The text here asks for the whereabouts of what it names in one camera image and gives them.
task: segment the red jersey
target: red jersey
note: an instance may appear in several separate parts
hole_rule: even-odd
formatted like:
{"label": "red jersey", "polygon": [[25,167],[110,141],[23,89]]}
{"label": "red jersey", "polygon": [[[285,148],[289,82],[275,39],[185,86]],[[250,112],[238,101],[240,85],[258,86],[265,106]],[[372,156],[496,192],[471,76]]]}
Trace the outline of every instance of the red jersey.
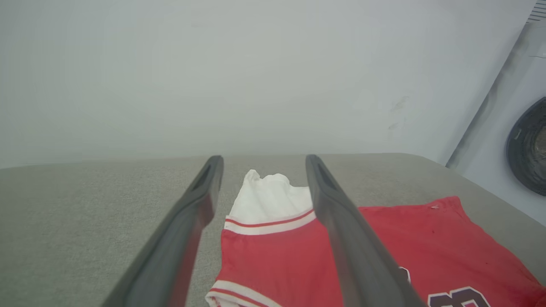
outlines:
{"label": "red jersey", "polygon": [[[359,210],[428,306],[546,305],[546,289],[472,223],[458,197]],[[222,269],[206,300],[213,307],[342,307],[328,234],[313,210],[255,224],[228,216]]]}

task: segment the white stripe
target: white stripe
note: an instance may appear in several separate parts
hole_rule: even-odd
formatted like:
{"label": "white stripe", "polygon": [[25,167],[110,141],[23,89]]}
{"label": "white stripe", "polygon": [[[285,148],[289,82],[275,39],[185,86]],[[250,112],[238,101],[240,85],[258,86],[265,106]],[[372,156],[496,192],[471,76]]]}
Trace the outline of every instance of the white stripe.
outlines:
{"label": "white stripe", "polygon": [[[217,280],[214,283],[214,285],[212,285],[212,288],[213,289],[214,288],[223,289],[223,290],[235,292],[235,293],[240,294],[240,295],[242,295],[244,297],[247,297],[247,298],[249,298],[251,300],[255,300],[255,301],[257,301],[257,302],[259,302],[261,304],[264,304],[264,305],[266,305],[268,307],[281,307],[274,300],[268,298],[267,296],[264,296],[259,292],[256,292],[256,291],[254,291],[254,290],[252,290],[252,289],[250,289],[248,287],[241,286],[241,285],[236,284],[236,283],[231,282],[231,281]],[[221,297],[221,298],[223,298],[223,296],[229,296],[229,295],[224,294],[224,293],[218,293],[218,292],[215,292],[215,291],[211,291],[211,292],[207,293],[207,295],[205,296],[205,299],[207,297]]]}
{"label": "white stripe", "polygon": [[211,292],[207,293],[207,295],[205,296],[205,301],[207,301],[207,303],[209,304],[210,307],[218,307],[218,305],[212,299],[212,297],[218,298],[218,302],[220,303],[220,307],[229,307],[229,304],[222,304],[222,301],[233,302],[235,304],[245,306],[245,307],[246,306],[248,306],[248,307],[260,307],[258,305],[254,305],[254,304],[252,304],[250,302],[242,300],[242,299],[240,299],[238,297],[231,296],[231,295],[225,294],[225,293],[219,293],[219,292],[216,292],[216,291],[211,291]]}
{"label": "white stripe", "polygon": [[[309,208],[307,208],[307,209],[305,209],[302,212],[297,213],[297,214],[292,214],[292,215],[287,215],[287,216],[282,216],[282,217],[277,217],[277,218],[269,218],[267,220],[259,221],[259,223],[263,224],[263,223],[282,222],[282,221],[286,221],[286,220],[291,220],[291,219],[295,219],[296,217],[300,217],[302,215],[305,215],[306,213],[308,213],[311,210],[313,210],[313,206],[310,206]],[[226,218],[230,219],[230,220],[234,220],[235,222],[238,222],[238,223],[241,223],[241,224],[249,224],[248,221],[240,219],[240,218],[238,218],[236,216],[227,215]]]}
{"label": "white stripe", "polygon": [[299,228],[305,224],[312,222],[316,218],[317,216],[314,214],[314,211],[313,211],[299,220],[286,222],[282,224],[260,226],[260,227],[239,226],[230,221],[226,221],[224,223],[224,229],[233,231],[234,233],[245,234],[245,235],[270,234],[270,233],[277,233],[277,232],[285,232],[285,231]]}

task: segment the gray fabric surface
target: gray fabric surface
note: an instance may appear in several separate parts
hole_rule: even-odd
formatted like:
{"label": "gray fabric surface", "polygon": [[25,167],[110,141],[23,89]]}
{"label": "gray fabric surface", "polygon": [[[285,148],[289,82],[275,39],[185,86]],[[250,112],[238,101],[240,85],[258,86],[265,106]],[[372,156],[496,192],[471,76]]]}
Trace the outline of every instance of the gray fabric surface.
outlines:
{"label": "gray fabric surface", "polygon": [[[360,206],[423,204],[457,195],[472,221],[546,283],[546,228],[425,158],[323,155]],[[187,306],[221,266],[220,231],[249,169],[306,186],[304,156],[226,157],[216,216],[204,230]],[[0,305],[97,306],[206,157],[56,164],[0,170]]]}

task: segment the jersey number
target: jersey number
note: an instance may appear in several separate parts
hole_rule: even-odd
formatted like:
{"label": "jersey number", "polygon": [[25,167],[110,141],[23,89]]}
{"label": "jersey number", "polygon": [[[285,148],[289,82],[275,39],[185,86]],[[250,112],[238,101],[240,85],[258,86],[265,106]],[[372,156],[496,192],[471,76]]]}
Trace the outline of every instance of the jersey number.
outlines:
{"label": "jersey number", "polygon": [[436,293],[429,295],[430,307],[491,307],[483,294],[472,287],[449,291],[449,294]]}

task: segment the garment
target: garment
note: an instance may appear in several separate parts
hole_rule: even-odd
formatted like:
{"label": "garment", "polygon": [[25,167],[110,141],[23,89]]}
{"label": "garment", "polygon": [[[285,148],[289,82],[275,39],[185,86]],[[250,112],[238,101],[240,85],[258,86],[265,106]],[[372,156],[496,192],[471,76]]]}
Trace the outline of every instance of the garment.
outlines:
{"label": "garment", "polygon": [[[458,197],[359,211],[430,307],[539,306],[546,290],[472,223]],[[210,306],[342,306],[326,229],[307,187],[251,170],[226,217]]]}

